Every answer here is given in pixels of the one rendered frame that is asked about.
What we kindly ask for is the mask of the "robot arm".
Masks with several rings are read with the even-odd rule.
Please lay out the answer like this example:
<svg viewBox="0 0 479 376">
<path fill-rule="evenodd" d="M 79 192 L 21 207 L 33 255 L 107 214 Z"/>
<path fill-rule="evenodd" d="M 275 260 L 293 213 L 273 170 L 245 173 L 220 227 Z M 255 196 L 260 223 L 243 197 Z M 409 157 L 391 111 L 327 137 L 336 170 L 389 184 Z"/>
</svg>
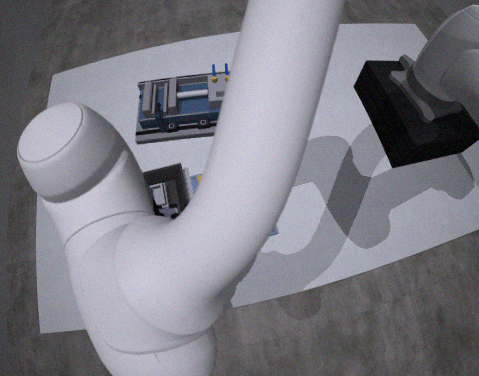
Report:
<svg viewBox="0 0 479 376">
<path fill-rule="evenodd" d="M 248 1 L 203 175 L 175 219 L 155 215 L 134 154 L 93 109 L 57 104 L 23 131 L 19 163 L 58 231 L 81 318 L 112 376 L 213 372 L 224 288 L 287 203 L 345 1 Z M 462 104 L 479 127 L 479 5 L 448 17 L 416 61 L 399 62 L 404 71 L 389 78 L 425 123 Z"/>
</svg>

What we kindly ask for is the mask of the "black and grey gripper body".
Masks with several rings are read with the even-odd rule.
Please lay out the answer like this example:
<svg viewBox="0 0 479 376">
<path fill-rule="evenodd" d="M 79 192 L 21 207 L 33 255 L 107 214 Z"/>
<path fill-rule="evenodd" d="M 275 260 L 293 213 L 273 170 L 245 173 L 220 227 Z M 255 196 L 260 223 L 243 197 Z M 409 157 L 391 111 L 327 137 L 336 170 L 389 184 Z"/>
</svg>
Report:
<svg viewBox="0 0 479 376">
<path fill-rule="evenodd" d="M 155 213 L 156 216 L 164 216 L 163 213 L 159 212 L 159 209 L 163 209 L 163 207 L 160 206 L 160 205 L 157 205 L 156 202 L 154 201 L 154 199 L 153 199 L 153 206 L 154 206 L 153 210 L 154 210 L 154 213 Z"/>
</svg>

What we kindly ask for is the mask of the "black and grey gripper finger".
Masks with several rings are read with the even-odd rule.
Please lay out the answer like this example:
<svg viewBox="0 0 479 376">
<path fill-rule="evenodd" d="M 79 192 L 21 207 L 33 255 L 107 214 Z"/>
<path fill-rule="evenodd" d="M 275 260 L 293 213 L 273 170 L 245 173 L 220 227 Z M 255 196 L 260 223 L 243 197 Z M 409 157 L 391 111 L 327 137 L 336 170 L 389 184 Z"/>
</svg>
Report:
<svg viewBox="0 0 479 376">
<path fill-rule="evenodd" d="M 179 215 L 177 204 L 171 204 L 168 209 L 159 209 L 160 213 L 163 213 L 164 216 L 175 219 Z"/>
</svg>

